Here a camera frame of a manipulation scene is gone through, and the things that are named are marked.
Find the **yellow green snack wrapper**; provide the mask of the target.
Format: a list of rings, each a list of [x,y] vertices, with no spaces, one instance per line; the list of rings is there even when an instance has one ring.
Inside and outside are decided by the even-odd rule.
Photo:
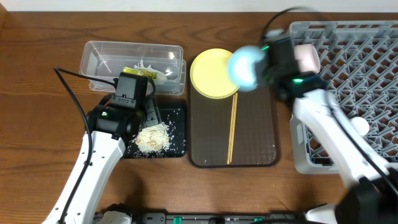
[[[140,76],[145,76],[149,77],[151,79],[156,79],[157,78],[157,72],[150,72],[145,69],[136,69],[136,68],[129,68],[129,67],[124,67],[123,68],[124,73],[129,73],[133,75],[140,75]]]

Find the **pink shallow bowl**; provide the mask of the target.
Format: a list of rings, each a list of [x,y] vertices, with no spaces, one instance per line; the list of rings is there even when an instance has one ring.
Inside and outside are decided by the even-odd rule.
[[[312,44],[296,45],[294,47],[295,59],[301,72],[320,72],[320,59],[316,48]]]

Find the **white plastic bag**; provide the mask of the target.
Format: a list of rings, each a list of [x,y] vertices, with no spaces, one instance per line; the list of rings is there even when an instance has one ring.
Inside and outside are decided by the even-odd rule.
[[[134,66],[133,74],[151,78],[156,85],[162,85],[167,81],[167,76],[164,72],[152,68],[151,65],[145,67],[143,59]]]

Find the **light blue bowl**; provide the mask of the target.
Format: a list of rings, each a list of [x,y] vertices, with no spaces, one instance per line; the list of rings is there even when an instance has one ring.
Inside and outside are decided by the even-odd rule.
[[[240,47],[232,54],[228,61],[228,74],[231,81],[239,86],[239,91],[257,88],[256,64],[265,56],[265,51],[254,45]]]

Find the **white green cup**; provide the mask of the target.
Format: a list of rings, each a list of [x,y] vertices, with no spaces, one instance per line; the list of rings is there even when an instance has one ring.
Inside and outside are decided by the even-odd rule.
[[[365,136],[369,132],[370,126],[368,122],[362,117],[354,117],[350,119],[351,124],[360,136]]]

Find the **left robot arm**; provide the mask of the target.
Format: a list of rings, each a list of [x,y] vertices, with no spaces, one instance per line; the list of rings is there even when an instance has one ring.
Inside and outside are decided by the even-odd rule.
[[[153,79],[122,72],[109,84],[115,93],[104,96],[88,113],[70,93],[86,132],[78,159],[46,223],[92,223],[109,176],[131,139],[161,122],[154,99],[156,87],[147,92]]]

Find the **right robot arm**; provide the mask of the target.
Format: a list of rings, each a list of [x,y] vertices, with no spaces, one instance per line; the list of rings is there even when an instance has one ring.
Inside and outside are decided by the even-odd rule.
[[[318,76],[313,45],[304,47],[310,60],[303,68],[288,35],[259,39],[265,56],[258,79],[292,104],[292,112],[326,150],[347,189],[336,205],[321,205],[304,213],[304,223],[397,223],[397,171],[363,139]]]

